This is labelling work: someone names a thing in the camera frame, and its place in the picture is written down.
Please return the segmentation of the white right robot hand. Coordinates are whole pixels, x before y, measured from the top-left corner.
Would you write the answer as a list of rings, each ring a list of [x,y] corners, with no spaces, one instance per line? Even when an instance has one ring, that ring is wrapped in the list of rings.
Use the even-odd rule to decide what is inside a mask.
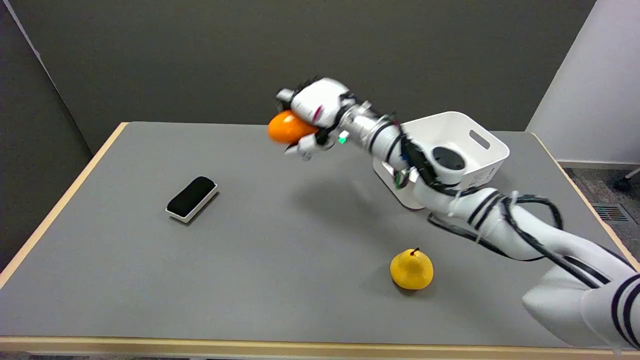
[[[356,103],[347,86],[328,77],[314,77],[295,89],[282,88],[276,99],[282,110],[292,111],[304,123],[317,128],[315,133],[293,141],[285,150],[286,155],[297,155],[305,161],[333,147],[341,119]]]

